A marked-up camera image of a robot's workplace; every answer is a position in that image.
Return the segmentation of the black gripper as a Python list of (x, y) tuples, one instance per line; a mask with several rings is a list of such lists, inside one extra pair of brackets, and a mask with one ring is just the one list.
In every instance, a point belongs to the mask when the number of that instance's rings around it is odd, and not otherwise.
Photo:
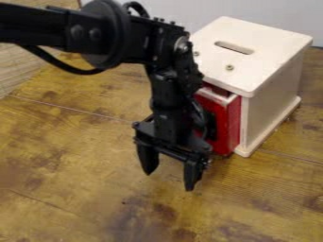
[(195, 129), (192, 118), (195, 94), (203, 75), (193, 54), (173, 55), (163, 66), (147, 66), (151, 116), (132, 127), (140, 166), (149, 175), (159, 166), (159, 154), (184, 163), (184, 187), (193, 191), (209, 165), (211, 145)]

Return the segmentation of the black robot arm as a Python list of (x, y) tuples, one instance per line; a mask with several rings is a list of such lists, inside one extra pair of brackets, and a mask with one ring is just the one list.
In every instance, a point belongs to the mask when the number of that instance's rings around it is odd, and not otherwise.
[(92, 0), (79, 10), (0, 2), (0, 43), (13, 43), (59, 69), (96, 75), (123, 63), (145, 67), (151, 116), (132, 124), (147, 174), (161, 154), (184, 164), (184, 186), (195, 189), (212, 147), (208, 114), (195, 100), (203, 74), (183, 26), (151, 18), (136, 2)]

